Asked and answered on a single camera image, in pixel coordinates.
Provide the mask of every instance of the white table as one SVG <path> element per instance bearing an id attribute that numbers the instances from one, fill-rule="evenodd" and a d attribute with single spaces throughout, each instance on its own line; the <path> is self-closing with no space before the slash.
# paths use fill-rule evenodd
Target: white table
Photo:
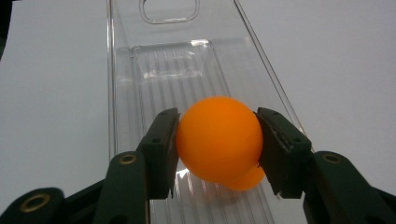
<path id="1" fill-rule="evenodd" d="M 241 4 L 315 150 L 396 194 L 394 1 Z M 106 1 L 14 2 L 0 62 L 0 212 L 23 193 L 66 196 L 108 162 Z"/>

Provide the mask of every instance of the black object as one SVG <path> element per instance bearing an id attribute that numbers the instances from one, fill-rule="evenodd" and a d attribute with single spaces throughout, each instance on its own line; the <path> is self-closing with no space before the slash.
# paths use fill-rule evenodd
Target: black object
<path id="1" fill-rule="evenodd" d="M 0 216 L 4 223 L 149 223 L 149 199 L 173 195 L 178 161 L 179 114 L 169 109 L 153 121 L 136 151 L 110 163 L 106 178 L 70 197 L 36 189 Z M 274 194 L 301 198 L 308 223 L 396 223 L 396 197 L 371 187 L 345 157 L 313 153 L 311 142 L 276 111 L 259 108 L 264 145 L 259 164 Z"/>

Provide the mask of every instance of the transparent plastic container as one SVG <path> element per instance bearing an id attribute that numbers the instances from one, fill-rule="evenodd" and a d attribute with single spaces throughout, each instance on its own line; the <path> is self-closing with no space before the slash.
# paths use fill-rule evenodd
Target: transparent plastic container
<path id="1" fill-rule="evenodd" d="M 267 107 L 303 130 L 237 0 L 107 0 L 109 157 L 135 150 L 155 116 L 228 95 Z M 180 161 L 175 198 L 151 201 L 151 223 L 304 223 L 301 200 L 266 179 L 238 192 Z"/>

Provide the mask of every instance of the orange sphere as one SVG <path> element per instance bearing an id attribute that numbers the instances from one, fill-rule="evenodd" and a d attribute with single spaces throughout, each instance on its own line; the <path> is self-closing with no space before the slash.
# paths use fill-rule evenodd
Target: orange sphere
<path id="1" fill-rule="evenodd" d="M 248 190 L 253 189 L 262 182 L 265 177 L 264 170 L 261 167 L 254 167 L 248 171 L 244 176 L 235 181 L 224 183 L 223 185 L 229 189 L 233 190 Z"/>
<path id="2" fill-rule="evenodd" d="M 257 165 L 262 128 L 246 105 L 230 97 L 210 97 L 180 120 L 176 147 L 193 174 L 211 182 L 232 182 Z"/>

